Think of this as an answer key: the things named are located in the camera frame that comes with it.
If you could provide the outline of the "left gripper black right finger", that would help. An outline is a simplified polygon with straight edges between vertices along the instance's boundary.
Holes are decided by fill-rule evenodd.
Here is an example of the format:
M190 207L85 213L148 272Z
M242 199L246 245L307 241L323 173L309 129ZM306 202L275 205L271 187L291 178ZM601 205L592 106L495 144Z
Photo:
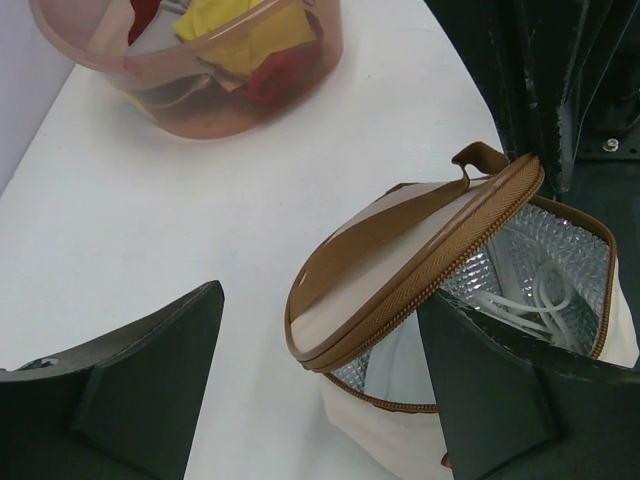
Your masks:
M636 479L639 373L437 292L418 321L457 479Z

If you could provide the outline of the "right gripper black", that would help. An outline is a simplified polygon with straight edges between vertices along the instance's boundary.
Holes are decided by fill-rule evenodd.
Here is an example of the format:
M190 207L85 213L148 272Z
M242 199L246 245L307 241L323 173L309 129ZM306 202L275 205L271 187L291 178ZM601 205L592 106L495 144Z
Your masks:
M549 1L428 1L471 75L511 161L538 156L548 195L567 191L559 134L543 117L550 76L534 51L536 26ZM564 158L574 160L588 136L621 137L639 117L639 3L566 1Z

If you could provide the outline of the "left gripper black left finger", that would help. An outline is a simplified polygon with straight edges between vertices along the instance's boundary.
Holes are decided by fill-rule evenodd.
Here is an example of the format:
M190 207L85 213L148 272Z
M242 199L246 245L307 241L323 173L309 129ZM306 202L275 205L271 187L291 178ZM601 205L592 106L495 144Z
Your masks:
M4 479L181 479L224 306L218 281L1 372Z

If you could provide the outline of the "beige round mesh laundry bag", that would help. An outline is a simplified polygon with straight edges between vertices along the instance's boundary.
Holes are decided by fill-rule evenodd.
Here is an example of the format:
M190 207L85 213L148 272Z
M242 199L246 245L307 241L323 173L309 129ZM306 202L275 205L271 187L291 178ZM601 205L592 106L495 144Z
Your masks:
M475 142L310 255L288 348L329 420L402 479L635 479L639 346L617 243Z

